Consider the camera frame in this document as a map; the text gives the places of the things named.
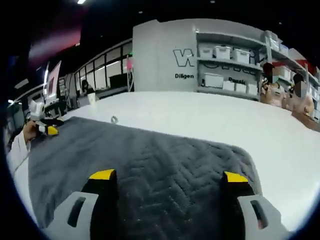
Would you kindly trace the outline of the person's left hand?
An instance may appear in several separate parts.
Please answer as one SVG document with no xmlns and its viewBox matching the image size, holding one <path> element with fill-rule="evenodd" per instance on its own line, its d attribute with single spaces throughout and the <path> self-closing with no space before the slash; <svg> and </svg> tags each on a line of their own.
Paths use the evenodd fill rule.
<svg viewBox="0 0 320 240">
<path fill-rule="evenodd" d="M 28 121 L 23 126 L 23 137 L 26 143 L 30 142 L 37 136 L 37 124 L 34 121 Z"/>
</svg>

